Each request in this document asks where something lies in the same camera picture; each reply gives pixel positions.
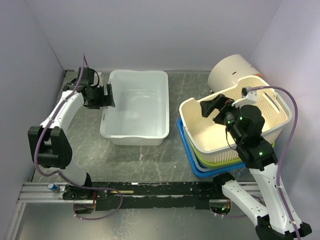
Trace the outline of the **brass pencil-like rod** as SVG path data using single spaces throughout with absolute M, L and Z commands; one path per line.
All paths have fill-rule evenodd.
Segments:
M 120 191 L 115 191 L 115 190 L 113 190 L 113 191 L 110 191 L 110 193 L 112 193 L 112 194 L 119 194 L 119 193 L 121 193 L 121 194 L 123 194 L 123 195 L 129 195 L 129 194 L 134 194 L 135 192 L 134 192 L 133 190 L 120 190 Z

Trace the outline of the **cream cylindrical bucket orange rim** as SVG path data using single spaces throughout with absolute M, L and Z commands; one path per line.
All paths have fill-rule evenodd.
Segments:
M 233 54 L 219 61 L 211 70 L 207 85 L 215 93 L 233 87 L 238 79 L 263 75 L 240 54 Z

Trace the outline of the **green plastic tub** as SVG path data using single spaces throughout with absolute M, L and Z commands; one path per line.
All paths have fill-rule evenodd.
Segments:
M 195 147 L 189 137 L 187 137 L 187 140 L 199 162 L 207 168 L 222 168 L 242 163 L 237 152 L 229 147 L 211 153 L 203 153 Z

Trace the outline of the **white translucent plastic bin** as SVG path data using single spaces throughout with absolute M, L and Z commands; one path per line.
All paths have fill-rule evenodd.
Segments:
M 159 146 L 170 131 L 168 74 L 114 70 L 109 75 L 114 107 L 102 111 L 100 134 L 118 146 Z

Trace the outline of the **blue capacitor cylinder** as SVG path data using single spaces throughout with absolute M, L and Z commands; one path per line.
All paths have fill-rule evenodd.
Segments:
M 47 185 L 47 188 L 54 193 L 59 193 L 61 191 L 61 187 L 52 182 Z

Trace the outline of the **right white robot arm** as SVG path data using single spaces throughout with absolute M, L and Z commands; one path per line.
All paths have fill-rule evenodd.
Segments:
M 214 111 L 213 122 L 225 126 L 235 144 L 239 158 L 254 177 L 264 205 L 242 189 L 228 173 L 216 177 L 212 193 L 234 202 L 252 221 L 261 240 L 294 240 L 312 233 L 311 226 L 301 221 L 293 209 L 278 173 L 280 162 L 272 145 L 262 137 L 265 119 L 255 105 L 235 106 L 234 100 L 219 94 L 200 102 L 204 118 Z

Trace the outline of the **cream perforated basket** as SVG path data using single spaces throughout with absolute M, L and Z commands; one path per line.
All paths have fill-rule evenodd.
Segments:
M 232 107 L 231 102 L 241 99 L 243 88 L 261 86 L 264 89 L 256 91 L 257 100 L 253 105 L 260 110 L 264 118 L 262 137 L 274 144 L 282 129 L 291 121 L 293 114 L 281 96 L 258 76 L 242 77 L 235 86 L 199 100 L 189 98 L 180 105 L 179 113 L 187 139 L 195 155 L 204 165 L 221 166 L 240 160 L 235 150 L 235 139 L 226 132 L 226 128 L 234 125 L 240 117 L 240 109 Z M 204 117 L 201 102 L 211 101 L 218 95 L 226 97 L 222 109 L 214 109 L 209 116 Z

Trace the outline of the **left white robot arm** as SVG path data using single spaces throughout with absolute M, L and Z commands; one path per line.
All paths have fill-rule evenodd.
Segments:
M 73 79 L 63 87 L 58 104 L 39 125 L 28 130 L 28 141 L 33 164 L 44 177 L 59 175 L 65 179 L 63 199 L 86 200 L 94 192 L 89 173 L 72 162 L 73 150 L 66 132 L 78 109 L 101 109 L 114 107 L 113 89 L 94 84 L 88 79 Z

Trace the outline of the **aluminium rail frame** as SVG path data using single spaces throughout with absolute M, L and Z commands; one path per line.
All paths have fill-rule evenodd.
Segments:
M 83 221 L 73 216 L 71 201 L 62 200 L 45 182 L 27 182 L 20 191 L 8 240 L 255 240 L 251 221 L 240 209 L 232 218 L 194 208 L 123 209 L 111 217 Z

